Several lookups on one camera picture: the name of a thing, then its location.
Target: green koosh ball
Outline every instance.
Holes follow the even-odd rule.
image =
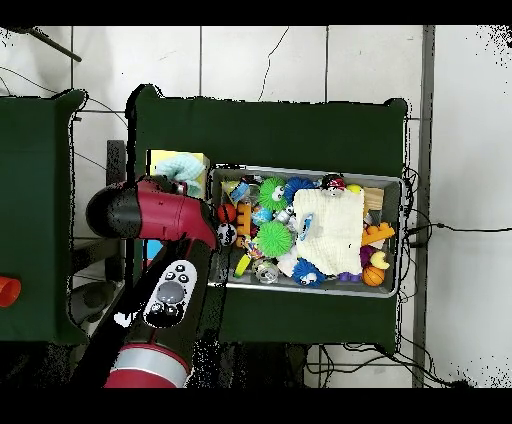
[[[262,224],[256,240],[267,258],[284,255],[292,248],[293,244],[290,230],[279,221],[270,221]]]
[[[286,182],[277,177],[267,178],[260,186],[259,203],[271,211],[282,211],[288,202],[284,197],[284,186]]]

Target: toy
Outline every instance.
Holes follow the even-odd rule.
[[[370,262],[375,268],[388,269],[389,264],[386,261],[384,261],[385,256],[386,254],[382,250],[378,250],[371,256]]]
[[[345,187],[347,190],[351,191],[352,193],[359,193],[361,191],[361,186],[358,186],[357,184],[349,184]]]
[[[256,205],[252,209],[251,219],[254,225],[259,227],[265,222],[272,221],[272,211],[261,205]]]
[[[264,259],[258,259],[252,265],[252,272],[260,283],[272,284],[277,282],[279,276],[279,269],[272,262]]]
[[[361,266],[364,268],[370,262],[374,249],[371,246],[361,246],[359,249],[359,257],[361,258]]]
[[[234,272],[235,277],[242,276],[245,269],[251,263],[252,259],[260,259],[263,257],[263,252],[261,252],[261,250],[259,249],[259,246],[258,246],[256,240],[252,240],[250,237],[247,237],[247,236],[242,236],[236,240],[237,245],[238,245],[239,240],[241,240],[241,244],[239,247],[243,247],[246,250],[246,253],[244,256],[242,256],[242,258],[240,259],[240,261],[238,262],[238,264],[235,268],[235,272]]]
[[[236,209],[229,203],[223,203],[218,207],[217,215],[222,223],[233,222],[236,218]]]
[[[286,208],[280,212],[277,212],[275,215],[276,217],[274,218],[274,221],[279,221],[286,225],[293,215],[293,206],[288,205]]]
[[[290,230],[279,221],[265,222],[258,231],[258,245],[269,258],[284,255],[292,247]]]
[[[363,187],[364,190],[364,209],[363,216],[366,216],[368,211],[382,210],[382,202],[384,201],[384,190],[380,188]]]
[[[326,277],[311,262],[300,258],[293,267],[292,278],[303,286],[318,287]]]
[[[245,181],[222,181],[220,183],[222,191],[226,193],[233,206],[249,195],[249,184]]]
[[[306,178],[300,178],[300,177],[292,177],[284,186],[284,197],[289,205],[293,202],[293,196],[295,193],[299,190],[308,190],[308,189],[314,189],[315,184],[313,184],[311,181],[309,181]]]
[[[197,179],[205,169],[204,163],[191,153],[178,153],[155,165],[156,174],[165,175],[169,180],[185,182],[187,195],[191,197],[201,197],[203,189]]]
[[[285,182],[281,178],[267,178],[260,186],[260,204],[272,211],[280,211],[286,207],[288,202],[283,196]]]
[[[381,222],[378,227],[370,225],[363,230],[361,246],[374,243],[379,240],[387,239],[395,235],[395,230],[387,222]]]
[[[236,232],[240,235],[251,234],[251,205],[248,203],[239,203],[236,207]]]
[[[236,228],[231,224],[220,224],[217,228],[217,236],[219,236],[220,244],[229,246],[236,240]]]
[[[322,189],[327,190],[332,196],[336,196],[340,191],[345,190],[343,177],[338,174],[327,174],[322,178]]]
[[[372,265],[363,269],[363,282],[369,286],[380,286],[384,281],[384,271]]]
[[[342,272],[338,278],[340,281],[361,281],[363,274],[351,274],[350,272]]]

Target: white cloth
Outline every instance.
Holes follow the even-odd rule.
[[[326,190],[298,190],[293,198],[297,221],[312,213],[309,232],[297,238],[300,257],[326,275],[362,272],[359,250],[363,233],[364,191],[343,190],[337,196]]]

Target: orange object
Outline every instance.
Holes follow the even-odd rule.
[[[11,306],[21,291],[20,280],[9,277],[0,277],[0,307]]]
[[[369,286],[380,286],[384,281],[384,270],[372,265],[367,266],[363,270],[363,281]]]
[[[222,223],[233,222],[236,218],[236,209],[233,205],[224,203],[218,207],[217,215]]]
[[[251,205],[248,203],[238,203],[236,208],[238,215],[236,217],[236,233],[238,234],[236,245],[239,246],[240,236],[251,235]]]
[[[394,235],[395,230],[393,230],[393,228],[390,227],[387,222],[381,222],[378,227],[375,225],[370,225],[368,228],[363,230],[361,246],[366,246],[367,244],[374,243],[379,240],[384,240]]]

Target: green table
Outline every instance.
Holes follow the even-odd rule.
[[[400,177],[407,104],[250,103],[164,98],[139,86],[127,105],[135,172],[148,149],[202,152],[212,163]],[[135,258],[142,257],[137,243]],[[208,288],[202,326],[221,289]],[[379,343],[395,348],[396,296],[389,299],[228,289],[221,341]]]
[[[69,125],[85,93],[0,98],[0,275],[21,293],[0,308],[0,340],[87,341],[67,313],[70,282]]]

